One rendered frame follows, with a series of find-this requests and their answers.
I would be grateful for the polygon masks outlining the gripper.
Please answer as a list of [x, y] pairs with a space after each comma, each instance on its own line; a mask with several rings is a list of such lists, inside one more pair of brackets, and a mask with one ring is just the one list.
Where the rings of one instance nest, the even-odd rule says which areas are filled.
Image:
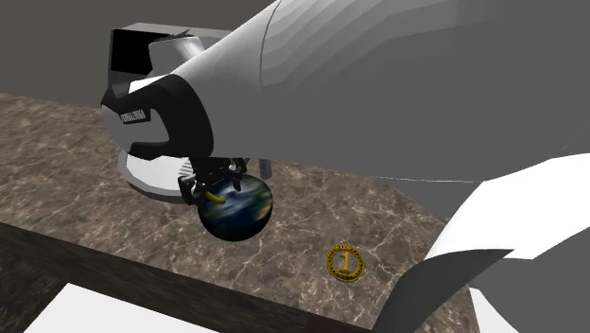
[[211, 187], [209, 180], [216, 181], [225, 174], [234, 189], [240, 191], [243, 175], [248, 171], [243, 158], [190, 157], [189, 162], [194, 174], [178, 177], [182, 199], [188, 205], [205, 206]]

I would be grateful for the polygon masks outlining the blue globe ball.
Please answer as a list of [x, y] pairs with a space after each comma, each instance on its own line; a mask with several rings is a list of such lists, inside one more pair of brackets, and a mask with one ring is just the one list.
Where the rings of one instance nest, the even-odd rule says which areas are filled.
[[224, 203], [207, 201], [198, 208], [201, 224], [214, 237], [242, 241], [256, 236], [269, 222], [273, 197], [268, 185], [249, 174], [242, 176], [237, 191], [231, 178], [214, 183], [210, 192]]

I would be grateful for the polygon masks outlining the gold round medal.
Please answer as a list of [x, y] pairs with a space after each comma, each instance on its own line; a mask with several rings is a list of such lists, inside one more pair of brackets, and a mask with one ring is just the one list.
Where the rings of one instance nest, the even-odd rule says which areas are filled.
[[365, 271], [365, 262], [359, 250], [349, 244], [331, 247], [325, 256], [329, 274], [340, 282], [357, 281]]

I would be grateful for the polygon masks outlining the white bowl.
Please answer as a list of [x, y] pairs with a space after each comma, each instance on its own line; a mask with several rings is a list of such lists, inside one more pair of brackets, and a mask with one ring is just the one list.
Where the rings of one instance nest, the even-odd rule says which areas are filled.
[[140, 194], [156, 201], [179, 204], [184, 204], [184, 200], [178, 178], [193, 173], [187, 158], [161, 156], [149, 161], [128, 155], [124, 150], [118, 154], [117, 168]]

